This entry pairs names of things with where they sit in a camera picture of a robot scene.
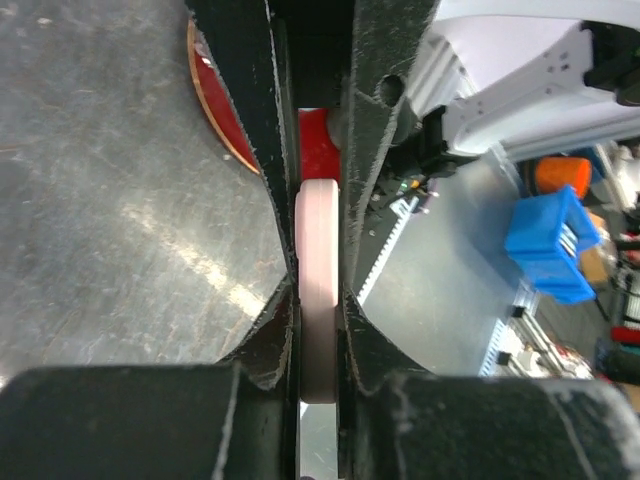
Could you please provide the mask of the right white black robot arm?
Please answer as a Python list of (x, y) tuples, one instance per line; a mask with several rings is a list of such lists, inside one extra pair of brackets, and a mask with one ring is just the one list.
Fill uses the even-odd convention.
[[(191, 20), (273, 203), (292, 286), (340, 293), (386, 163), (455, 170), (563, 108), (638, 97), (635, 1), (191, 1)], [(545, 52), (400, 135), (437, 19), (564, 19)]]

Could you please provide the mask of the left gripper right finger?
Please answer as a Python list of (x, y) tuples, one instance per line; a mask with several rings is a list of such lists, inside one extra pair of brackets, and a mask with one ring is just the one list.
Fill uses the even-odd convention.
[(635, 479), (639, 420), (598, 380), (442, 377), (340, 301), (345, 479)]

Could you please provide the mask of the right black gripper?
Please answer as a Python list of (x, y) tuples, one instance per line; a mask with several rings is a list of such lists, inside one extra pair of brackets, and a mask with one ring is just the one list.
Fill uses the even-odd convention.
[[(188, 1), (274, 210), (298, 282), (294, 203), (299, 108), (334, 108), (343, 127), (340, 271), (353, 286), (365, 211), (396, 131), (409, 71), (436, 1)], [(272, 14), (284, 24), (277, 28)]]

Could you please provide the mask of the pink case smartphone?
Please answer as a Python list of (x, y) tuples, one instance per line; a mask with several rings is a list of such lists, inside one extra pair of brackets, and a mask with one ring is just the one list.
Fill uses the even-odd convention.
[(333, 179), (301, 184), (295, 203), (295, 250), (301, 308), (301, 399), (336, 400), (339, 192)]

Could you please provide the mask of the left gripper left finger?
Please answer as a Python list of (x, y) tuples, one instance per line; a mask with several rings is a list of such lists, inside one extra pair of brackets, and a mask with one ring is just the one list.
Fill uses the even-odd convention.
[(5, 479), (295, 479), (295, 290), (213, 364), (27, 370), (1, 392)]

